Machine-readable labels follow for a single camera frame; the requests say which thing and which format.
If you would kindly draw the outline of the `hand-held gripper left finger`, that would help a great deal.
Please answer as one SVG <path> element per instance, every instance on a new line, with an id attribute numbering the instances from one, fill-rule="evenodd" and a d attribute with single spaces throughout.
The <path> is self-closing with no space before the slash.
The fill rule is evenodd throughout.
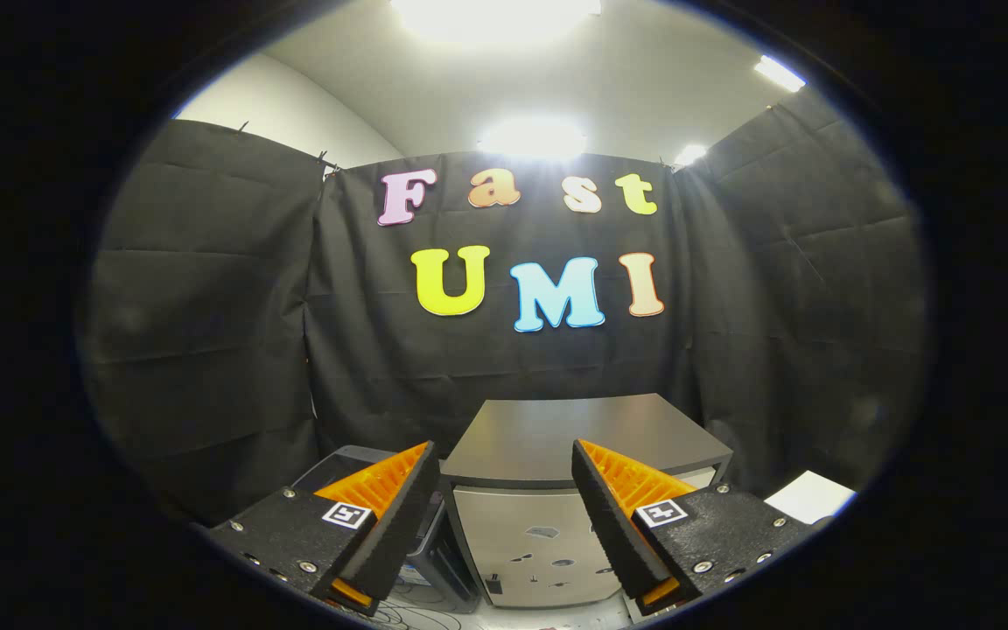
<path id="1" fill-rule="evenodd" d="M 438 486 L 435 443 L 320 484 L 333 456 L 208 528 L 206 542 L 308 605 L 372 617 L 391 593 Z"/>

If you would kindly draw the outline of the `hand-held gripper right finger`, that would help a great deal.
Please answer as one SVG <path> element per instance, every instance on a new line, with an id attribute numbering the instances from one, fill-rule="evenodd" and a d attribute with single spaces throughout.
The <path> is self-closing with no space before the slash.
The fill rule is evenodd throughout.
<path id="1" fill-rule="evenodd" d="M 570 469 L 612 573 L 644 615 L 728 589 L 817 531 L 732 484 L 692 486 L 593 442 L 573 442 Z"/>

